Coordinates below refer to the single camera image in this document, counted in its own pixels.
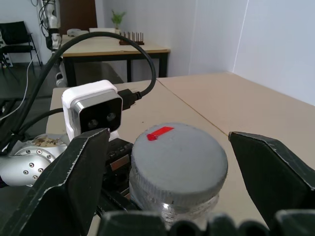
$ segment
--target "wooden table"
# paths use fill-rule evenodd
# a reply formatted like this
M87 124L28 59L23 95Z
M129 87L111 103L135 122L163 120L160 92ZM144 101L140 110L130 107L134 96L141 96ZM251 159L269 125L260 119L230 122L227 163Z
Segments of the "wooden table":
M73 37L63 35L63 44ZM158 76L167 77L167 62L169 48L161 47L155 43L145 40L145 45L141 46L151 58L159 59ZM132 78L132 60L144 59L138 50L130 45L119 45L119 40L108 37L89 38L73 45L63 54L63 63L68 80L68 86L77 86L74 63L91 62L91 61L127 61L127 81L131 82Z
M121 84L117 88L137 91L148 83ZM54 89L51 109L61 107L63 91L64 88ZM214 212L227 213L236 224L246 219L263 223L246 191L228 133L243 131L279 139L315 169L314 120L314 106L234 74L220 73L159 79L152 92L123 111L119 134L122 139L134 142L146 129L170 121L208 132L226 151L229 165ZM49 117L47 132L65 133L63 114Z

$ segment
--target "plastic jar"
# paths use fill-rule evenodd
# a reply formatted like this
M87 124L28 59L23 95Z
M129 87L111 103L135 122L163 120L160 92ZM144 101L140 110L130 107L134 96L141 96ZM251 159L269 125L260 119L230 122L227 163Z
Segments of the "plastic jar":
M227 174L223 148L208 133L181 123L156 125L132 149L131 199L158 211L167 225L205 220Z

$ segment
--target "potted plant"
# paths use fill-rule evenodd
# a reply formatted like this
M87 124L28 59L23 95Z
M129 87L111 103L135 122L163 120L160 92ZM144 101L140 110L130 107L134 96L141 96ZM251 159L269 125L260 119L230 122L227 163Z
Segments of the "potted plant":
M119 30L119 25L121 24L124 15L126 14L126 12L122 12L122 13L118 13L118 12L114 12L114 10L112 10L113 12L113 17L112 17L112 22L115 25L115 33L119 34L120 30Z

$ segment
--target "black table leg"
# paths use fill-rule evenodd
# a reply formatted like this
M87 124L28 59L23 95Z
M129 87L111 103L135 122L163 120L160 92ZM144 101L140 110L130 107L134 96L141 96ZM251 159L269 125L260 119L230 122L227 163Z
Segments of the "black table leg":
M131 60L127 60L127 82L132 82L131 79L131 74L132 74L132 70L131 70Z
M65 69L65 74L68 81L68 87L77 86L77 80L75 77L75 70L72 58L64 57L63 64Z
M159 65L158 65L159 78L167 77L167 61L168 61L168 53L161 53L159 57Z

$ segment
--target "gray lid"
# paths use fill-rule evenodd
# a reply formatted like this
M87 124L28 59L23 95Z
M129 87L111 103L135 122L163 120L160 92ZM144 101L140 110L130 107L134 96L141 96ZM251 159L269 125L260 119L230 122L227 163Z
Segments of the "gray lid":
M174 129L149 141L163 127ZM218 194L227 158L208 133L181 123L156 125L142 133L132 149L132 167L144 191L162 203L194 205Z

